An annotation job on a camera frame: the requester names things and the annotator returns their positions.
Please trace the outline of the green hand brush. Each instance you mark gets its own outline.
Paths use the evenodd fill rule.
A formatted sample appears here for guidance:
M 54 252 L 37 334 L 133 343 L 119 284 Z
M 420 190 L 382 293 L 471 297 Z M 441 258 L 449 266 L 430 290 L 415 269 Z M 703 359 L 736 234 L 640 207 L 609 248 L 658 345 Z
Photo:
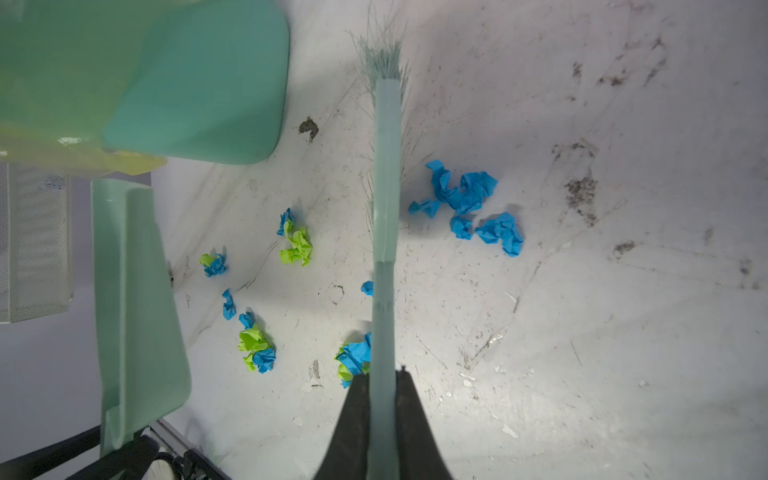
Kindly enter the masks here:
M 369 479 L 398 479 L 394 271 L 400 224 L 403 98 L 408 67 L 402 35 L 377 25 L 355 39 L 373 101 L 374 144 L 371 220 L 373 306 L 369 373 Z

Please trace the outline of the green plastic dustpan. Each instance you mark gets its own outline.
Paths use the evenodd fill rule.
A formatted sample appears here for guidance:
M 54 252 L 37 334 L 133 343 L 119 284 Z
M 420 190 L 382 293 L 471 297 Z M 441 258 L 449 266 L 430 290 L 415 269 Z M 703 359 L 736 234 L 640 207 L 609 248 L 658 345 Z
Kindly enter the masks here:
M 191 374 L 151 187 L 91 184 L 100 453 L 130 443 L 191 394 Z

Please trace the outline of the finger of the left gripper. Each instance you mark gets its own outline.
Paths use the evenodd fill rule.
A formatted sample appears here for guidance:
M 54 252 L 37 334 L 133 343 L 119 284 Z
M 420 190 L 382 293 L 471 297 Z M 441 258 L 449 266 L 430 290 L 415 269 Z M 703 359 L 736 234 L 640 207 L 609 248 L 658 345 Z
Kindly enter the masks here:
M 35 479 L 100 444 L 99 425 L 1 464 L 1 479 Z
M 148 436 L 100 458 L 72 474 L 68 480 L 135 479 L 141 480 L 159 453 L 160 445 Z

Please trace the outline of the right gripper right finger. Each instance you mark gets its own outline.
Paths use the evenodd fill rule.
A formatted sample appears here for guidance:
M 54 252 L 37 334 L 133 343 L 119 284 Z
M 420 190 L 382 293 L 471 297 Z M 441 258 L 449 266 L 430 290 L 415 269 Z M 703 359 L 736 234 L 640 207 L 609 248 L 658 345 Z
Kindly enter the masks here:
M 411 374 L 397 373 L 395 411 L 399 474 L 403 480 L 451 480 Z

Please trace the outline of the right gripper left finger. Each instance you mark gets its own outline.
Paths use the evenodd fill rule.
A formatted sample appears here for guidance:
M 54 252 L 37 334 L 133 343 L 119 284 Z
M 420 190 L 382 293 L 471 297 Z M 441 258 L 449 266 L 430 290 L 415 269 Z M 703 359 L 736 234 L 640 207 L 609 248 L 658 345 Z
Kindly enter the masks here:
M 364 480 L 370 428 L 369 377 L 357 375 L 348 388 L 336 427 L 315 480 Z

